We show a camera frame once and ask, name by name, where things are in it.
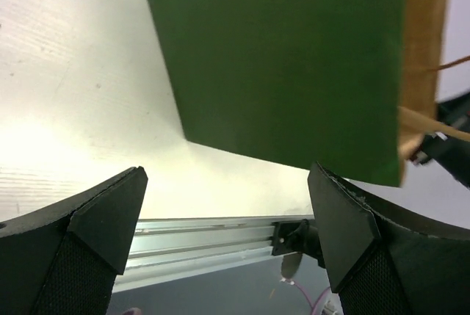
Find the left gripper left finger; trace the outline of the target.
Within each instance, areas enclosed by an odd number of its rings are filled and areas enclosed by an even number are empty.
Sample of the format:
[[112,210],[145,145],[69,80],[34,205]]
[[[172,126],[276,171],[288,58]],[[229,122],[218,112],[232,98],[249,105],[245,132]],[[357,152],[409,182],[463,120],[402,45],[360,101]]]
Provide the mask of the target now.
[[1,223],[2,314],[105,314],[124,273],[148,177],[131,167]]

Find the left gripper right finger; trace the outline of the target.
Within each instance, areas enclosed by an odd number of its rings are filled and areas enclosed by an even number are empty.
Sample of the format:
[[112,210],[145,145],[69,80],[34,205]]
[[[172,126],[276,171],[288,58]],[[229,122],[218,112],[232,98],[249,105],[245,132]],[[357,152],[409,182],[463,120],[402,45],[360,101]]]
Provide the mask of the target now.
[[345,314],[467,314],[469,231],[314,164],[308,188],[331,290]]

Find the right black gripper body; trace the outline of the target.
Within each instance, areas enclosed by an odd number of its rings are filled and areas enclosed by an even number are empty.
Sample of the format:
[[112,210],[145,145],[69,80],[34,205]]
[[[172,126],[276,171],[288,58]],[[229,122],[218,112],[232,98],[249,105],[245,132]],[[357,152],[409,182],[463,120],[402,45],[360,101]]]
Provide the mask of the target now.
[[[438,104],[438,121],[469,133],[469,93]],[[426,165],[436,161],[456,181],[469,185],[469,142],[448,134],[426,135],[411,161],[415,165]]]

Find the green paper bag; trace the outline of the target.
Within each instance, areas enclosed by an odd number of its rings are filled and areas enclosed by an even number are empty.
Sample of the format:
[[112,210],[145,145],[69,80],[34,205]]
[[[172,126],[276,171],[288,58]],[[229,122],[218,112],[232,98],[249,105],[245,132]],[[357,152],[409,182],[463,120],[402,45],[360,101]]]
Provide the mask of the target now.
[[438,121],[447,0],[148,0],[185,137],[397,187]]

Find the aluminium mounting rail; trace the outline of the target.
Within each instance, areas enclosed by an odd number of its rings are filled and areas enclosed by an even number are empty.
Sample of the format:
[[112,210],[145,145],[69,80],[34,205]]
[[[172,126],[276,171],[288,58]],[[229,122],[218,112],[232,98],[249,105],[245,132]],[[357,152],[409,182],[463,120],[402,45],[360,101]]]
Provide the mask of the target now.
[[138,221],[123,275],[113,291],[270,260],[275,228],[304,216],[221,217]]

